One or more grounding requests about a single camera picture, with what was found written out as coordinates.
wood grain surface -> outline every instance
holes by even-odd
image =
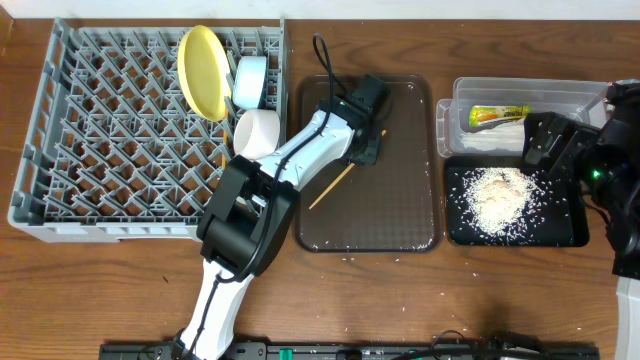
[[[195,24],[277,21],[72,22]],[[195,241],[46,244],[7,224],[51,25],[16,20],[0,60],[3,359],[97,359],[104,342],[172,337],[191,318],[202,276]],[[460,76],[640,77],[637,22],[299,20],[289,22],[290,114],[297,85],[323,72],[311,46],[314,32],[325,36],[336,73],[418,74],[431,85],[434,106],[452,96]],[[613,251],[602,221],[589,217],[591,242],[578,249],[472,248],[445,240],[427,255],[345,257],[304,252],[289,234],[251,284],[236,333],[271,341],[425,343],[446,329],[478,339],[508,329],[543,341],[594,343],[611,359],[618,323]]]

plastic bin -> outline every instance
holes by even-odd
[[[263,101],[287,116],[280,27],[213,28],[232,75],[267,57]],[[47,242],[191,238],[231,157],[241,114],[214,123],[189,108],[176,68],[190,28],[70,28],[57,19],[16,173],[9,223]]]
[[[530,105],[534,112],[554,111],[602,127],[606,122],[607,87],[607,83],[592,81],[459,78],[453,84],[453,99],[442,99],[436,107],[438,152],[443,157],[522,152],[522,139],[474,134],[487,129],[469,126],[474,105]]]

white bowl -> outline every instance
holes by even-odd
[[[249,160],[274,152],[280,137],[280,117],[273,110],[247,110],[233,134],[233,151]]]

black tray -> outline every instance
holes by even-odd
[[[538,213],[545,220],[536,227],[528,226],[524,238],[508,240],[504,236],[489,237],[479,230],[474,230],[467,224],[473,214],[464,214],[469,205],[464,201],[464,196],[460,197],[465,191],[463,174],[469,170],[492,167],[519,168],[525,175],[532,175],[537,171],[536,179],[539,182],[549,181],[545,171],[526,166],[520,157],[453,156],[447,159],[444,165],[447,227],[453,242],[459,245],[553,247],[580,247],[589,242],[587,216],[580,200],[579,189],[575,185],[568,186],[564,181],[551,182],[549,189],[553,190],[553,194],[547,191],[545,195],[535,195],[537,200],[547,203]]]
[[[380,76],[391,90],[382,106],[380,156],[375,166],[355,166],[311,210],[345,169],[333,162],[301,192],[296,239],[313,252],[427,252],[444,238],[442,187],[429,86],[414,75]],[[354,86],[361,78],[341,78]],[[328,94],[327,76],[298,88],[298,125],[306,126]]]

yellow plate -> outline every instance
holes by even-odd
[[[198,25],[184,35],[178,49],[178,79],[193,111],[211,121],[226,116],[224,97],[231,98],[228,73],[227,55],[211,29]]]

